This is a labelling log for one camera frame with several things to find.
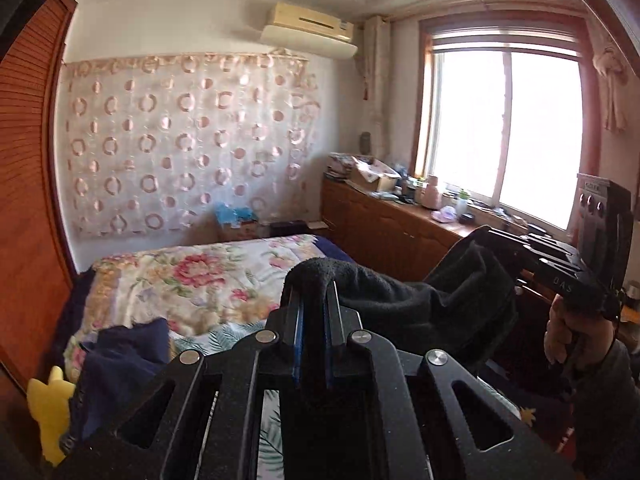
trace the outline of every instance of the wooden wardrobe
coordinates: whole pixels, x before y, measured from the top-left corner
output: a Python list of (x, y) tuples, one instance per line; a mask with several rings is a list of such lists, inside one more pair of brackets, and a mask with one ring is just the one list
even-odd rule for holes
[(75, 0), (47, 0), (0, 61), (0, 399), (47, 373), (71, 288), (56, 214), (53, 111)]

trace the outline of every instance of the person's hand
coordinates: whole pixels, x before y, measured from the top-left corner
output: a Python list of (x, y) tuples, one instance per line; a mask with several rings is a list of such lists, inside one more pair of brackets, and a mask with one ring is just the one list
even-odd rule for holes
[(572, 330), (584, 334), (584, 349), (575, 360), (575, 368), (583, 370), (588, 365), (601, 362), (613, 342), (613, 323), (602, 316), (590, 317), (569, 312), (561, 296), (556, 296), (549, 309), (546, 324), (545, 355), (551, 364), (564, 363), (566, 345), (572, 341)]

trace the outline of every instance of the air conditioner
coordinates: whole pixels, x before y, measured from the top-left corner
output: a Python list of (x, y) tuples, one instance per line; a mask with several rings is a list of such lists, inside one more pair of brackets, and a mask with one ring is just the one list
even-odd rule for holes
[(353, 23), (322, 12), (279, 2), (269, 14), (260, 41), (318, 56), (349, 59), (358, 50)]

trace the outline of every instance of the metal bolt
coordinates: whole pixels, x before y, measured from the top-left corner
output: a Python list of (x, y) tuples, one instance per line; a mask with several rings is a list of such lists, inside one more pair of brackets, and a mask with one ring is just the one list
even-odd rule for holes
[(195, 350), (185, 350), (180, 354), (180, 362), (183, 365), (192, 365), (200, 360), (200, 354)]
[(260, 332), (256, 333), (255, 338), (260, 343), (270, 343), (276, 339), (276, 334), (271, 330), (260, 330)]
[(442, 366), (449, 360), (449, 356), (444, 350), (433, 349), (427, 352), (427, 360), (435, 366)]
[(371, 341), (371, 334), (366, 330), (356, 330), (351, 334), (351, 339), (356, 343), (366, 344)]

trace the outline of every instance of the stuffed toy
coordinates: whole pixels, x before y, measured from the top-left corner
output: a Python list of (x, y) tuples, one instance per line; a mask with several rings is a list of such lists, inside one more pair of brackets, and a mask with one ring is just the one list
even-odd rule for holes
[(75, 389), (74, 384), (63, 379), (62, 369), (58, 366), (51, 369), (49, 383), (31, 379), (27, 385), (27, 404), (40, 427), (42, 454), (54, 466), (65, 457), (58, 442), (69, 428), (68, 401)]

